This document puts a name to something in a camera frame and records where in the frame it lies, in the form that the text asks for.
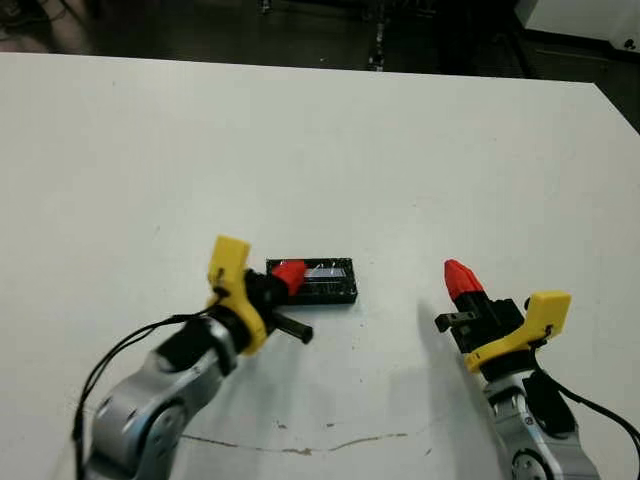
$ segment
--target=white table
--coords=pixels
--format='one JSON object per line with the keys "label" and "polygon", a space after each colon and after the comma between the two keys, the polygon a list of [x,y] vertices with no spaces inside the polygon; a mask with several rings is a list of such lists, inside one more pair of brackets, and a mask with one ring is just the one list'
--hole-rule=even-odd
{"label": "white table", "polygon": [[[309,346],[277,334],[242,361],[175,479],[498,478],[479,379],[433,326],[450,257],[494,298],[570,291],[541,361],[640,424],[640,137],[595,86],[19,54],[0,72],[3,477],[54,476],[90,367],[203,305],[218,233],[259,269],[351,256],[360,294],[294,312]],[[634,478],[626,434],[574,412],[603,478]]]}

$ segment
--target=red object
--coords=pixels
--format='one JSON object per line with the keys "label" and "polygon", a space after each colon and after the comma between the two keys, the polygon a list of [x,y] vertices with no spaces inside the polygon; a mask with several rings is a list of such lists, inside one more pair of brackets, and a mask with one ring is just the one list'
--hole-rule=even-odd
{"label": "red object", "polygon": [[471,269],[465,267],[457,260],[447,260],[444,262],[444,283],[447,284],[449,296],[453,301],[463,293],[484,292],[482,284],[478,281]]}
{"label": "red object", "polygon": [[304,272],[307,266],[302,260],[284,262],[271,271],[271,274],[278,277],[287,284],[289,296],[293,297],[304,283]]}

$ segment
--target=dark floor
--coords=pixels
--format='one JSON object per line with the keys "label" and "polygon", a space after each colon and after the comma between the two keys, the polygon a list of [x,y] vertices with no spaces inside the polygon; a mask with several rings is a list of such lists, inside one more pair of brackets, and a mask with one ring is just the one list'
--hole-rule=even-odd
{"label": "dark floor", "polygon": [[[387,24],[384,70],[442,73],[429,0],[420,0],[419,15],[407,8],[417,4],[402,1]],[[51,23],[0,27],[0,51],[362,70],[375,43],[375,19],[354,4],[273,0],[262,15],[257,0],[103,0],[95,19],[85,0],[65,3],[45,0]],[[475,74],[595,82],[640,132],[640,62],[614,59],[597,44],[509,32],[480,41]]]}

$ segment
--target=wire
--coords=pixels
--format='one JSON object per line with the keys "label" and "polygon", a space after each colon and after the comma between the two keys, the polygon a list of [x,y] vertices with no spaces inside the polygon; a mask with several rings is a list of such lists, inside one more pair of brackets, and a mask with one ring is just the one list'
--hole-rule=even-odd
{"label": "wire", "polygon": [[137,329],[136,331],[130,333],[118,343],[116,343],[111,350],[109,350],[100,361],[93,367],[91,373],[87,377],[87,380],[82,387],[82,392],[80,394],[80,400],[78,401],[78,406],[76,407],[76,412],[73,420],[73,431],[71,433],[71,439],[73,441],[75,447],[75,463],[76,463],[76,479],[83,480],[84,479],[84,406],[87,401],[87,398],[95,388],[98,380],[106,370],[111,360],[122,352],[125,348],[130,347],[131,345],[138,343],[139,341],[147,338],[151,335],[157,328],[163,327],[166,325],[176,325],[179,323],[185,323],[205,312],[207,312],[210,307],[205,308],[199,312],[187,315],[174,315],[160,322],[151,323],[149,325],[145,325]]}
{"label": "wire", "polygon": [[556,387],[556,389],[560,393],[562,393],[565,397],[567,397],[570,400],[573,400],[576,403],[581,403],[582,405],[590,408],[594,412],[597,412],[600,415],[603,415],[603,416],[609,418],[610,420],[613,420],[618,425],[620,425],[622,428],[624,428],[624,430],[629,434],[629,436],[631,437],[631,440],[633,441],[633,445],[636,448],[636,453],[638,455],[638,476],[637,476],[637,479],[640,480],[640,432],[638,432],[638,430],[630,422],[628,422],[627,420],[622,418],[617,413],[612,412],[608,408],[605,408],[602,405],[598,405],[597,403],[592,402],[591,400],[589,400],[587,398],[584,398],[584,397],[578,395],[575,392],[572,392],[567,387],[562,385],[560,382],[558,382],[554,378],[552,378],[547,372],[545,372],[542,369],[542,367],[540,367],[540,364],[538,363],[538,359],[536,358],[536,350],[539,347],[540,347],[540,345],[532,345],[532,349],[531,349],[531,357],[533,359],[533,364],[534,364],[534,367],[535,367],[535,369],[536,369],[536,371],[538,373],[540,373],[541,375],[546,377],[547,381],[550,382],[554,387]]}

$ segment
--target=yellow gripper bracket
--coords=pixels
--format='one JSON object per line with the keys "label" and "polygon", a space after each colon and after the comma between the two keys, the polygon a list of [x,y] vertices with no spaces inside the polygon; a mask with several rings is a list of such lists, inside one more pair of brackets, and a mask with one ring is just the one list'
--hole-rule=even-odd
{"label": "yellow gripper bracket", "polygon": [[487,343],[467,354],[464,359],[469,371],[496,357],[518,350],[530,349],[536,340],[553,338],[562,332],[571,303],[571,295],[561,291],[537,292],[531,295],[524,323],[515,331]]}
{"label": "yellow gripper bracket", "polygon": [[247,326],[251,343],[243,353],[257,352],[267,339],[264,322],[255,308],[249,303],[244,283],[247,257],[251,245],[242,240],[218,236],[209,262],[209,283],[217,292],[209,301],[232,310]]}

